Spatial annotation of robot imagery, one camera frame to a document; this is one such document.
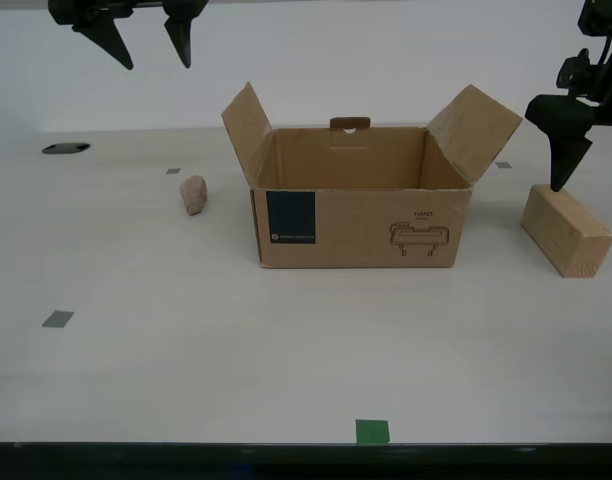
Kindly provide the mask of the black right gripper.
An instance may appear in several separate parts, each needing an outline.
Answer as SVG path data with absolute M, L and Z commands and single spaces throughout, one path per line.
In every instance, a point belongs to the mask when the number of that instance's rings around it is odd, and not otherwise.
M 538 95 L 525 112 L 525 119 L 549 139 L 550 188 L 554 192 L 565 186 L 590 149 L 592 142 L 586 134 L 593 124 L 612 125 L 612 53 L 597 65 L 590 63 L 587 49 L 567 58 L 558 73 L 557 87 L 566 89 L 569 96 Z

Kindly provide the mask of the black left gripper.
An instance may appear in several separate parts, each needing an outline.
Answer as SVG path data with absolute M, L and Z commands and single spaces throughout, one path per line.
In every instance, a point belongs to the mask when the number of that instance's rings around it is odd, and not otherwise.
M 208 0 L 49 0 L 48 10 L 58 25 L 71 26 L 100 47 L 128 70 L 134 64 L 117 30 L 115 20 L 128 18 L 135 7 L 162 7 L 168 16 L 164 26 L 182 62 L 189 69 L 192 64 L 191 26 Z

